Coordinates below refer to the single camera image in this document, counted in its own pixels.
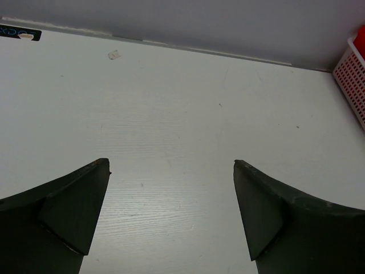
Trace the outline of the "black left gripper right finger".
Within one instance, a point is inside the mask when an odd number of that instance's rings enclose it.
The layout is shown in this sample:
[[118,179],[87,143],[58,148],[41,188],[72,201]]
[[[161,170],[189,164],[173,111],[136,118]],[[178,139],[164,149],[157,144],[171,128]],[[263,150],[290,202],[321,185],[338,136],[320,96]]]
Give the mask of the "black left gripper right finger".
[[236,160],[233,180],[259,273],[363,273],[364,211],[325,201]]

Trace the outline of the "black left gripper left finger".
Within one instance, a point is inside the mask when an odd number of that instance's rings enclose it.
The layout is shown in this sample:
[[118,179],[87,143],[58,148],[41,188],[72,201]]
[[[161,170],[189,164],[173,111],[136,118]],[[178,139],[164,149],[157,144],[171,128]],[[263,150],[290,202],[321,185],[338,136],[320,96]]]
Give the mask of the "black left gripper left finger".
[[79,273],[102,209],[109,164],[100,158],[1,199],[1,273]]

